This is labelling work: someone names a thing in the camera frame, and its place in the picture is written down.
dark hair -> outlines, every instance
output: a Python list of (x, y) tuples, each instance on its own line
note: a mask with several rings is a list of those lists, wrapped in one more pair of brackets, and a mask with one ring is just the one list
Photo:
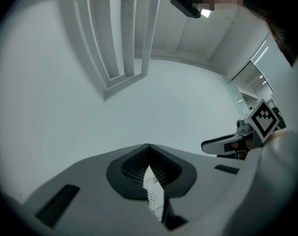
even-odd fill
[(287, 0), (244, 0), (244, 7), (267, 23), (279, 49), (292, 65), (298, 56), (298, 26), (293, 25), (292, 18), (286, 17), (285, 10), (293, 10), (293, 8), (285, 7), (286, 4), (290, 2)]

person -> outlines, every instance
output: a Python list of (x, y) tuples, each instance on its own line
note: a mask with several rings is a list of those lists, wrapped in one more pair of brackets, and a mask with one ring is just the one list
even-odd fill
[(239, 4), (265, 21), (279, 49), (290, 63), (298, 56), (298, 0), (194, 0), (209, 7)]

pipe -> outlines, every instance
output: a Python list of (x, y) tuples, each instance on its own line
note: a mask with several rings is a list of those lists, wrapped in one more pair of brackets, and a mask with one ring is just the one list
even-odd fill
[(121, 0), (121, 32), (124, 72), (126, 77), (135, 73), (135, 7), (137, 0)]
[(147, 9), (147, 18), (145, 22), (143, 49), (142, 49), (142, 67), (143, 76), (148, 75), (150, 57), (152, 52), (152, 44), (154, 38), (154, 30), (158, 17), (158, 10), (161, 0), (149, 0)]

white pipe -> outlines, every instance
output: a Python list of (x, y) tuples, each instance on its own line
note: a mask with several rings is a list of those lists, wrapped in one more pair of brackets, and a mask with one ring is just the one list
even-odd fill
[(147, 18), (145, 22), (143, 49), (142, 49), (142, 67), (141, 73), (143, 76), (148, 75), (149, 63), (152, 51), (152, 44), (154, 38), (154, 30), (158, 17), (158, 10), (161, 0), (149, 0)]
[(124, 71), (127, 77), (135, 73), (135, 7), (137, 0), (121, 0), (121, 34)]

white ceiling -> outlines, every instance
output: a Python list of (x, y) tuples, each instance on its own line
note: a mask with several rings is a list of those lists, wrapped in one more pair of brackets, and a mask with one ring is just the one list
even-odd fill
[[(137, 0), (135, 19), (135, 53), (142, 53), (148, 0)], [(161, 0), (153, 40), (152, 57), (176, 57), (208, 64), (226, 35), (237, 8), (215, 10), (209, 18), (187, 18), (170, 0)]]

